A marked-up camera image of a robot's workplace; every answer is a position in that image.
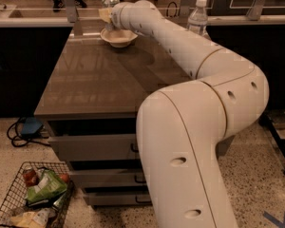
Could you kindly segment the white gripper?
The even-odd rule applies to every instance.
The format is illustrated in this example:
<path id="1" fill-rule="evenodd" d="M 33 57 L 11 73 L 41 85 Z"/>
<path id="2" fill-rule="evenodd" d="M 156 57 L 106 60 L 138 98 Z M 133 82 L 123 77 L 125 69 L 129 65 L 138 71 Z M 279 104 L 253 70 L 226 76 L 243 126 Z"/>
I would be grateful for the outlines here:
<path id="1" fill-rule="evenodd" d="M 130 29 L 130 9 L 132 4 L 122 2 L 112 8 L 99 9 L 100 18 L 106 23 L 113 25 L 118 29 Z"/>

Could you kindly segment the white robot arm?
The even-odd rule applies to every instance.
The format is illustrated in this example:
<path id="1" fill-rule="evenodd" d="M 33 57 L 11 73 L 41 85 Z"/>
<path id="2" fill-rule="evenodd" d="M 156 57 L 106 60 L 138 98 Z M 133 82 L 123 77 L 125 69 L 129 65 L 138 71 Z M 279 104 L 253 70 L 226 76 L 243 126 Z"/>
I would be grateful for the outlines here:
<path id="1" fill-rule="evenodd" d="M 142 169 L 160 228 L 238 228 L 216 156 L 219 142 L 254 123 L 269 100 L 261 69 L 165 19 L 150 2 L 100 9 L 117 29 L 155 39 L 189 76 L 141 104 Z"/>

